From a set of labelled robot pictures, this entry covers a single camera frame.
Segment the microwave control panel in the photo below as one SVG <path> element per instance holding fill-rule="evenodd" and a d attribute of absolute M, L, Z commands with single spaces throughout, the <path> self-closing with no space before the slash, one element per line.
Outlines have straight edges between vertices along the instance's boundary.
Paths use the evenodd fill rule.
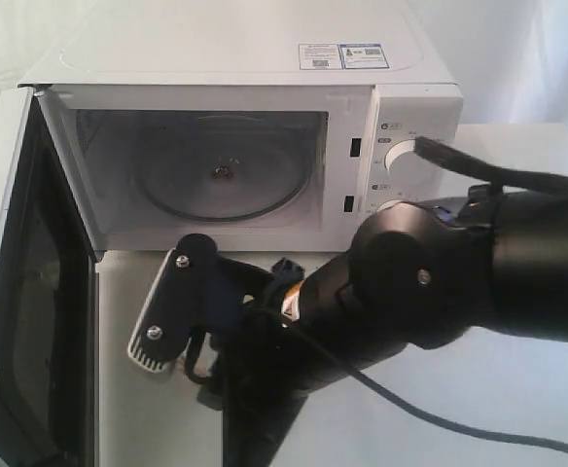
<path fill-rule="evenodd" d="M 413 151 L 416 136 L 452 142 L 463 98 L 455 85 L 378 86 L 362 144 L 362 220 L 395 199 L 437 198 L 443 170 Z"/>

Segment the white backdrop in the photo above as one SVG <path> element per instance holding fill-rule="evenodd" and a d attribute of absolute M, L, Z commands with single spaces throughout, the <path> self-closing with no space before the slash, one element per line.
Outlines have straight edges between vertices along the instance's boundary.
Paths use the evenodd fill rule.
<path fill-rule="evenodd" d="M 464 92 L 463 122 L 568 124 L 568 0 L 408 1 Z M 0 91 L 94 2 L 0 1 Z"/>

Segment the screw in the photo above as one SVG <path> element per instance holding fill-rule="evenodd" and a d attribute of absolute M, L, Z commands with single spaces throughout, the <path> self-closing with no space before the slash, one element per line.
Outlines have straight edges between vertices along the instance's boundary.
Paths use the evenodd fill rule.
<path fill-rule="evenodd" d="M 159 326 L 151 326 L 148 328 L 148 331 L 146 331 L 146 336 L 148 336 L 148 339 L 151 341 L 158 341 L 162 335 L 163 329 Z"/>
<path fill-rule="evenodd" d="M 418 271 L 418 283 L 420 285 L 429 285 L 431 282 L 431 272 L 426 269 L 421 269 Z"/>
<path fill-rule="evenodd" d="M 176 266 L 178 268 L 186 268 L 191 264 L 191 262 L 189 261 L 189 257 L 185 256 L 185 255 L 180 255 L 178 258 L 176 258 Z"/>

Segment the barcode sticker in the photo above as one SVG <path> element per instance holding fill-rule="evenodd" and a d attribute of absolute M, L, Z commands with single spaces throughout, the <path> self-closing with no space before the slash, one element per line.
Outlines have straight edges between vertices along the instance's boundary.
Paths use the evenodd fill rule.
<path fill-rule="evenodd" d="M 301 70 L 341 70 L 338 44 L 300 44 Z"/>
<path fill-rule="evenodd" d="M 344 69 L 390 68 L 381 44 L 339 44 Z"/>

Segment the microwave top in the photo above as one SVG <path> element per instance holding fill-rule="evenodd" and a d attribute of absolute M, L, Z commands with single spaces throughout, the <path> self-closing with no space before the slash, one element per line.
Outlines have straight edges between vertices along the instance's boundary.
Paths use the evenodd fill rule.
<path fill-rule="evenodd" d="M 22 85 L 454 84 L 404 0 L 99 0 Z"/>

